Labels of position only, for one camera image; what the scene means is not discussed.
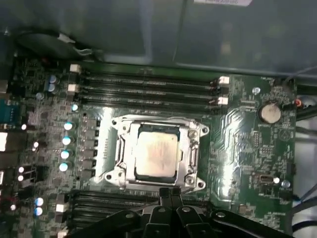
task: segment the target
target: electrolytic capacitor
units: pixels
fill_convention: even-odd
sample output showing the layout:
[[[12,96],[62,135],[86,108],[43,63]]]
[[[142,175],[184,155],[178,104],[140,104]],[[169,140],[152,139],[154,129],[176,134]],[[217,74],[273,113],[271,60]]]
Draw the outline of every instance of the electrolytic capacitor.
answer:
[[[72,143],[74,140],[72,139],[72,137],[69,136],[64,136],[64,138],[62,139],[62,143],[63,145],[69,145],[70,143]]]
[[[73,123],[73,122],[68,121],[68,122],[66,122],[66,123],[64,124],[64,129],[65,129],[65,130],[73,130],[73,129],[75,129],[75,128],[76,128],[76,124]]]
[[[77,104],[73,104],[73,105],[71,106],[71,110],[72,110],[73,112],[76,112],[76,111],[78,110],[78,105],[77,105]]]
[[[49,91],[50,93],[55,94],[55,93],[58,92],[58,88],[55,86],[55,84],[50,83],[50,84],[49,84],[49,87],[48,87],[48,91]]]
[[[61,172],[66,172],[66,171],[68,170],[68,164],[65,163],[65,162],[61,163],[61,164],[59,165],[59,170],[60,170]]]
[[[34,204],[35,204],[35,206],[40,207],[44,204],[44,199],[41,197],[38,197],[37,199],[35,199]]]
[[[70,156],[72,155],[72,151],[70,150],[63,150],[61,153],[60,153],[60,157],[64,160],[68,159]]]
[[[54,83],[54,84],[58,84],[58,83],[59,83],[59,79],[56,77],[56,75],[52,74],[52,75],[49,77],[49,82],[50,82],[50,83]]]
[[[43,100],[44,99],[44,93],[37,93],[36,95],[35,95],[35,97],[36,97],[36,100]]]
[[[43,214],[43,209],[41,207],[37,207],[37,208],[34,209],[34,215],[35,216],[38,217],[38,216],[40,216],[42,214]]]

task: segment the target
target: cpu socket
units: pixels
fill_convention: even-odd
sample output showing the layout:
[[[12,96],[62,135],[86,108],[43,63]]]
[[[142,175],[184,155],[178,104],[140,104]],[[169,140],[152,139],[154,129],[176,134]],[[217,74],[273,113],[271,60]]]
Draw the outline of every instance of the cpu socket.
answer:
[[[194,119],[125,115],[112,119],[118,131],[115,166],[105,180],[122,189],[204,189],[197,177],[200,137],[209,128]]]

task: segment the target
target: gray metal panel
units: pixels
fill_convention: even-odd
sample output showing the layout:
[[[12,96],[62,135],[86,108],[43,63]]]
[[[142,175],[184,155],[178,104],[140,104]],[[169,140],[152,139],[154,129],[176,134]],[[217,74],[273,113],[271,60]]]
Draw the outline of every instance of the gray metal panel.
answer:
[[[2,0],[0,29],[59,30],[109,62],[290,73],[317,64],[316,8],[314,0]]]

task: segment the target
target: capacitor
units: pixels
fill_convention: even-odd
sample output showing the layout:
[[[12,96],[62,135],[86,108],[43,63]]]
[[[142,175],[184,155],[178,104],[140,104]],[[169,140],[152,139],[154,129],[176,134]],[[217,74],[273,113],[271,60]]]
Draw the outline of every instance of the capacitor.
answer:
[[[44,204],[44,199],[41,197],[38,197],[37,199],[35,199],[34,204],[35,204],[35,206],[40,207]]]
[[[72,138],[69,136],[64,136],[64,138],[62,139],[63,145],[69,145],[71,142],[72,142]]]
[[[277,123],[282,117],[282,111],[275,103],[268,103],[259,109],[260,119],[268,124]]]
[[[49,91],[50,93],[55,94],[55,93],[57,93],[57,92],[58,92],[58,89],[57,89],[57,87],[55,86],[55,84],[50,83],[50,84],[49,84],[48,91]]]
[[[60,157],[64,160],[68,159],[71,156],[72,152],[70,150],[63,150],[60,153]]]
[[[41,207],[37,207],[37,208],[34,209],[34,215],[35,216],[38,217],[38,216],[40,216],[42,214],[43,214],[43,209]]]
[[[73,112],[76,112],[78,110],[78,105],[77,104],[73,104],[71,106],[71,109],[72,109]]]
[[[37,93],[36,95],[35,95],[35,97],[36,97],[36,100],[43,100],[44,99],[44,93]]]
[[[63,162],[63,163],[61,163],[61,164],[59,165],[59,170],[60,170],[61,172],[65,172],[65,171],[67,171],[67,169],[68,169],[68,164],[67,164],[67,163]]]
[[[72,123],[72,122],[66,122],[65,124],[64,124],[64,129],[65,130],[73,130],[73,129],[75,129],[76,128],[76,124],[75,123]]]
[[[49,82],[50,82],[50,83],[58,84],[58,83],[59,83],[59,80],[58,80],[58,78],[56,77],[56,75],[52,74],[52,75],[49,77]]]

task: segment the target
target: chip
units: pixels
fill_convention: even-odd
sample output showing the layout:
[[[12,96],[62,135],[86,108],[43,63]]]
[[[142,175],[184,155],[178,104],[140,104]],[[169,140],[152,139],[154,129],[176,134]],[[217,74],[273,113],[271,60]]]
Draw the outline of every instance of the chip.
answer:
[[[151,177],[173,177],[178,162],[177,135],[141,132],[136,153],[136,173]]]

